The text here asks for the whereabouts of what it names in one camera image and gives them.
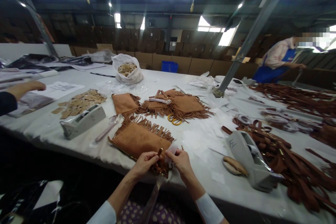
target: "pink shirt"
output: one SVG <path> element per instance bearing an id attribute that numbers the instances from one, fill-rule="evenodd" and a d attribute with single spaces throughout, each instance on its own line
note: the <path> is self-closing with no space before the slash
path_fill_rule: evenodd
<path id="1" fill-rule="evenodd" d="M 282 61 L 288 49 L 295 49 L 294 37 L 287 38 L 285 40 L 279 41 L 267 53 L 263 56 L 262 61 L 259 63 L 259 67 L 263 65 L 265 61 L 265 66 L 268 66 L 272 69 L 281 67 L 285 62 Z"/>

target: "white sleeve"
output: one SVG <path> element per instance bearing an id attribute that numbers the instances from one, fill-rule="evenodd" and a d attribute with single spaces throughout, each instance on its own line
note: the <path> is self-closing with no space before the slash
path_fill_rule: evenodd
<path id="1" fill-rule="evenodd" d="M 114 208 L 108 201 L 105 201 L 87 224 L 115 224 L 116 222 L 117 216 Z"/>
<path id="2" fill-rule="evenodd" d="M 205 224 L 220 224 L 224 219 L 224 215 L 212 201 L 209 194 L 206 193 L 196 200 L 196 205 L 205 221 Z"/>

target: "worker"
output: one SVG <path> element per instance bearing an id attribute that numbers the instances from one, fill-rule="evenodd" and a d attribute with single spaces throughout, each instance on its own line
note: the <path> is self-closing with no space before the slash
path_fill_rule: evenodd
<path id="1" fill-rule="evenodd" d="M 278 82 L 279 77 L 289 68 L 305 68 L 304 64 L 292 62 L 295 56 L 295 48 L 295 37 L 276 43 L 263 56 L 252 79 L 260 83 Z"/>
<path id="2" fill-rule="evenodd" d="M 24 44 L 23 42 L 19 41 L 13 34 L 10 33 L 3 33 L 2 34 L 4 39 L 11 44 Z"/>
<path id="3" fill-rule="evenodd" d="M 166 151 L 180 173 L 201 217 L 206 224 L 228 224 L 220 210 L 196 178 L 189 161 L 188 153 L 177 149 L 176 154 Z M 126 174 L 112 195 L 92 216 L 87 224 L 114 224 L 119 220 L 123 223 L 136 223 L 143 214 L 143 209 L 136 202 L 127 202 L 134 185 L 144 176 L 152 165 L 159 160 L 157 152 L 142 153 L 133 168 Z M 181 216 L 177 216 L 171 208 L 164 206 L 153 208 L 149 223 L 183 223 Z"/>
<path id="4" fill-rule="evenodd" d="M 27 92 L 33 90 L 45 90 L 42 82 L 33 80 L 22 84 L 17 84 L 8 88 L 5 92 L 0 92 L 0 116 L 8 114 L 18 107 L 18 101 Z"/>

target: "pen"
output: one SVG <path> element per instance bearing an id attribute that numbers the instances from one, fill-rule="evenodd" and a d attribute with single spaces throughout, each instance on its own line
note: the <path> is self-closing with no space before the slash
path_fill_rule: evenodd
<path id="1" fill-rule="evenodd" d="M 100 74 L 100 73 L 92 73 L 92 72 L 90 72 L 90 74 L 96 74 L 96 75 L 101 75 L 101 76 L 106 76 L 106 77 L 115 78 L 115 76 L 112 76 L 112 75 L 104 75 L 104 74 Z"/>

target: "white partition wall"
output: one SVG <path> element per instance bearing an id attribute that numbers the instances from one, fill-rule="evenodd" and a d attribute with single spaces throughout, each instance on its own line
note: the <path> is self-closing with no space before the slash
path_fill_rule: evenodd
<path id="1" fill-rule="evenodd" d="M 67 44 L 54 44 L 59 56 L 72 56 Z M 9 44 L 0 43 L 0 58 L 5 60 L 17 60 L 24 54 L 49 54 L 45 44 Z"/>

